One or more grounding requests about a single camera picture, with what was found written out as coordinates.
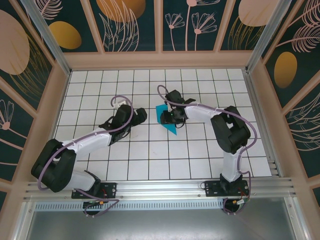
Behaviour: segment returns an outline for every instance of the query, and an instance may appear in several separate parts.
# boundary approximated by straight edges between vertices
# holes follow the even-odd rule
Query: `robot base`
[[[241,197],[241,191],[245,195],[249,194],[248,183],[246,180],[242,180],[242,175],[233,182],[226,182],[224,177],[220,175],[220,180],[205,181],[204,190],[206,197]]]
[[[95,194],[95,197],[101,199],[114,199],[116,198],[117,183],[115,182],[102,182],[99,186],[99,190]],[[71,195],[72,199],[91,199],[78,191],[73,191]]]

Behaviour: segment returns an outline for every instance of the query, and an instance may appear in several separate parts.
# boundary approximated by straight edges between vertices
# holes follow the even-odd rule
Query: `blue paper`
[[[168,110],[168,106],[166,104],[163,105],[159,105],[155,107],[155,111],[156,111],[156,120],[159,124],[161,124],[160,121],[160,116],[164,111]],[[168,129],[170,132],[172,132],[173,134],[177,135],[177,129],[176,129],[176,125],[175,124],[161,124],[162,126],[164,126],[166,129]]]

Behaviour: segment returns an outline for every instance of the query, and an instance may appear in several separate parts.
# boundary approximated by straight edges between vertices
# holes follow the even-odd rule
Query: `white tile floor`
[[[56,128],[57,140],[78,138],[104,123],[114,114],[110,100],[116,94],[148,113],[146,122],[133,127],[129,136],[85,156],[76,169],[108,181],[219,177],[223,152],[211,126],[188,120],[174,135],[157,123],[155,108],[163,104],[157,95],[159,84],[212,107],[234,105],[258,129],[240,69],[74,71]],[[271,176],[261,139],[243,154],[241,168],[254,177]]]

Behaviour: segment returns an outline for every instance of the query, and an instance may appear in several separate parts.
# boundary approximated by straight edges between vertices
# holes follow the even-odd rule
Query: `yellow oval shape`
[[[274,81],[279,88],[288,87],[297,72],[297,59],[291,52],[285,51],[281,53],[274,66]]]
[[[249,27],[261,27],[268,23],[279,0],[241,0],[239,19]]]
[[[136,19],[141,17],[146,9],[146,0],[96,0],[100,10],[109,19],[115,22],[129,22],[130,17],[125,11],[123,3],[127,10],[132,10]]]
[[[10,14],[0,10],[0,69],[11,75],[21,74],[30,56],[28,35]]]
[[[65,21],[55,21],[49,25],[58,45],[65,49],[76,49],[81,45],[81,36],[77,29]]]

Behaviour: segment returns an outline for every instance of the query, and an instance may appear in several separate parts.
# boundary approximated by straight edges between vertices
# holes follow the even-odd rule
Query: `black mounting plate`
[[[230,196],[241,196],[240,188],[246,195],[249,194],[248,183],[246,180],[241,180],[237,183],[237,185],[231,190],[229,193],[225,193],[225,191],[221,188],[220,180],[216,181],[205,181],[202,184],[204,186],[205,196],[206,197],[230,197]]]
[[[102,182],[100,184],[100,189],[95,197],[101,199],[115,199],[117,192],[117,183],[115,182]],[[71,194],[72,199],[91,199],[78,191],[73,191]]]

